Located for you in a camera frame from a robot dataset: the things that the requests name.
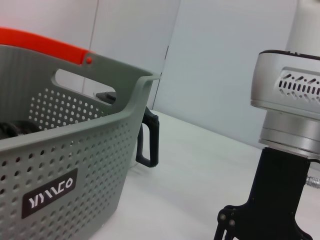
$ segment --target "orange handle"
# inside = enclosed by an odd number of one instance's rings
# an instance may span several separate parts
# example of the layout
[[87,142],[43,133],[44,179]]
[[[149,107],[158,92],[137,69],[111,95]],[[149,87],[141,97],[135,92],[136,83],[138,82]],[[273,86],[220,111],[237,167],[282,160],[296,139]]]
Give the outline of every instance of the orange handle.
[[89,52],[62,41],[7,27],[0,27],[0,45],[33,50],[78,65],[83,63],[85,55]]

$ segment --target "black plastic handle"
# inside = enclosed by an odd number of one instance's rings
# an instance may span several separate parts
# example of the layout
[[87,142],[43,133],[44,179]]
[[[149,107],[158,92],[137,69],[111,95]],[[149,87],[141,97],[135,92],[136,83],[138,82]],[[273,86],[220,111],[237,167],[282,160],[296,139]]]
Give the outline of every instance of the black plastic handle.
[[[113,104],[117,95],[113,91],[109,92],[100,92],[95,95],[100,100]],[[143,156],[144,148],[144,129],[141,124],[139,135],[137,138],[137,149],[135,161],[140,163],[148,168],[154,168],[159,163],[159,131],[160,131],[160,122],[159,117],[153,114],[149,108],[145,107],[142,123],[149,128],[149,144],[150,144],[150,159],[147,159]]]

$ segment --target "black handle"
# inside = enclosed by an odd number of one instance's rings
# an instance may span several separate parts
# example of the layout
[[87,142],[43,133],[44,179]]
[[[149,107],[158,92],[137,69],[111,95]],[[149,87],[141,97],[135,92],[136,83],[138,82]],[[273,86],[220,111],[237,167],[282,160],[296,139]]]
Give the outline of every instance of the black handle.
[[148,167],[154,168],[159,163],[159,130],[160,130],[160,122],[159,117],[153,114],[149,108],[145,108],[142,123],[145,124],[149,128],[150,132],[150,159],[147,159],[143,156],[143,148],[144,148],[144,130],[141,125],[138,139],[137,139],[137,149],[136,149],[136,158],[135,161],[138,163]]

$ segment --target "white wall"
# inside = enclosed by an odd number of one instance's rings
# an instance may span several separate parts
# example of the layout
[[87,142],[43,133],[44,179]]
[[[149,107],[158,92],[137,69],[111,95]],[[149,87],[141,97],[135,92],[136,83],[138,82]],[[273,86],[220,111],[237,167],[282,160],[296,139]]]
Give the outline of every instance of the white wall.
[[296,0],[182,0],[154,110],[261,147],[259,52],[285,50]]
[[[180,0],[99,0],[91,50],[160,74],[179,4]],[[149,108],[157,88],[158,81],[153,83]],[[89,96],[108,90],[90,79],[83,85]]]
[[[0,26],[89,49],[97,4],[98,0],[2,0]],[[57,81],[81,92],[84,78],[62,74]]]

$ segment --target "perforated basket wall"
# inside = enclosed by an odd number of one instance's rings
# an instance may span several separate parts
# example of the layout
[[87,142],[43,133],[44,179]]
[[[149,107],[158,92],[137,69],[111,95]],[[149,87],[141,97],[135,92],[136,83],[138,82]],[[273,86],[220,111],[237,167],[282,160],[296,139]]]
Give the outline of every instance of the perforated basket wall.
[[[0,140],[0,240],[87,240],[118,206],[158,77],[93,53],[91,65],[4,45],[0,56],[0,121],[43,130]],[[113,87],[116,102],[60,87],[58,69]],[[22,218],[25,194],[74,170],[72,191]]]

